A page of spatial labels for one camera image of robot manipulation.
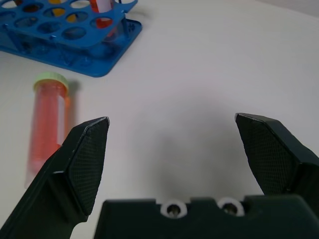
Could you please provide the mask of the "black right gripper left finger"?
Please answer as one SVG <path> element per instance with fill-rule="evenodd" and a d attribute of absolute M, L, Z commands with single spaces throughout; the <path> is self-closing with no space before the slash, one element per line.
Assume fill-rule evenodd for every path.
<path fill-rule="evenodd" d="M 2 226 L 2 239 L 68 239 L 92 213 L 101 182 L 109 118 L 73 127 Z"/>

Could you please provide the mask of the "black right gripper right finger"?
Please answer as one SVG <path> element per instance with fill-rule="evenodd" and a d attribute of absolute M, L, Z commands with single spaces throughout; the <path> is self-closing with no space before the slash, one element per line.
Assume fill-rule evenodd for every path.
<path fill-rule="evenodd" d="M 266 195 L 296 191 L 304 176 L 319 169 L 319 158 L 280 121 L 265 116 L 235 116 L 249 167 Z"/>

